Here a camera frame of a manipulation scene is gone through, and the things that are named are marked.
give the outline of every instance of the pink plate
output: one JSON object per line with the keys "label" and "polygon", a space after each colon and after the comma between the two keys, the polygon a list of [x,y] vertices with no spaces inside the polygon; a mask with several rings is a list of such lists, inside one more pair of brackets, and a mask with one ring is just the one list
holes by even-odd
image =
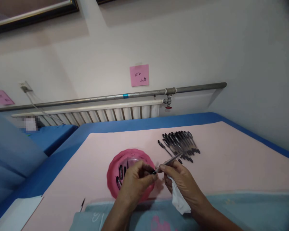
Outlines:
{"label": "pink plate", "polygon": [[[107,172],[107,186],[111,192],[111,195],[115,199],[120,191],[119,184],[123,183],[125,171],[139,160],[142,160],[154,168],[154,164],[150,157],[138,149],[126,149],[113,158]],[[154,184],[149,186],[139,202],[147,200],[153,188]]]}

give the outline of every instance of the electrical outlet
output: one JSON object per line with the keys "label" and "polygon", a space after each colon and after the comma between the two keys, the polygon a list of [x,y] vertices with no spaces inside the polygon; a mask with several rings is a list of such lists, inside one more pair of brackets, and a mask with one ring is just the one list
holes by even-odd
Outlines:
{"label": "electrical outlet", "polygon": [[29,86],[29,84],[27,83],[27,81],[25,82],[18,82],[19,86],[20,87],[27,87],[28,90],[31,90],[32,91],[32,88]]}

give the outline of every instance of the radiator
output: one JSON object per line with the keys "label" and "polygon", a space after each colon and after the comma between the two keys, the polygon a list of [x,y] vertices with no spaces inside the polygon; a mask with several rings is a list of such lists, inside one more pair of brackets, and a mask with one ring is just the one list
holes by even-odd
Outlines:
{"label": "radiator", "polygon": [[[49,110],[45,111],[45,113],[66,124],[80,126],[86,123],[158,117],[160,104],[163,104],[162,99]],[[60,121],[46,116],[40,111],[13,114],[11,116],[21,119],[37,116],[45,126],[56,126],[62,124]]]}

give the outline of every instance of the blue bed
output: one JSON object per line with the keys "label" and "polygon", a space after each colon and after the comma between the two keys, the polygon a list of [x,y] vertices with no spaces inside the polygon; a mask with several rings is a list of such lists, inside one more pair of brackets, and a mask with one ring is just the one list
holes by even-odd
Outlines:
{"label": "blue bed", "polygon": [[137,131],[145,129],[180,127],[210,124],[223,121],[271,149],[289,158],[289,152],[261,138],[247,129],[216,113],[199,113],[140,120],[113,121],[107,123],[83,124],[80,126],[20,187],[0,204],[0,218],[17,198],[42,195],[69,159],[75,154],[90,133]]}
{"label": "blue bed", "polygon": [[26,134],[47,156],[51,156],[77,128],[75,125],[63,124],[60,126],[42,127],[39,131],[26,132]]}

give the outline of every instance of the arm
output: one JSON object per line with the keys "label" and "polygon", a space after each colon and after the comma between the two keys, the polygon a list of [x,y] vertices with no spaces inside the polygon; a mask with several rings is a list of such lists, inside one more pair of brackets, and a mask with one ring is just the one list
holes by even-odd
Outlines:
{"label": "arm", "polygon": [[154,169],[143,161],[136,162],[124,176],[122,188],[107,216],[102,231],[126,230],[128,220],[145,190],[157,180]]}
{"label": "arm", "polygon": [[210,204],[192,174],[178,161],[174,161],[171,166],[160,165],[160,170],[164,172],[165,185],[170,193],[172,193],[172,181],[168,176],[174,179],[182,196],[191,208],[193,218],[201,227],[206,230],[242,231],[240,227]]}

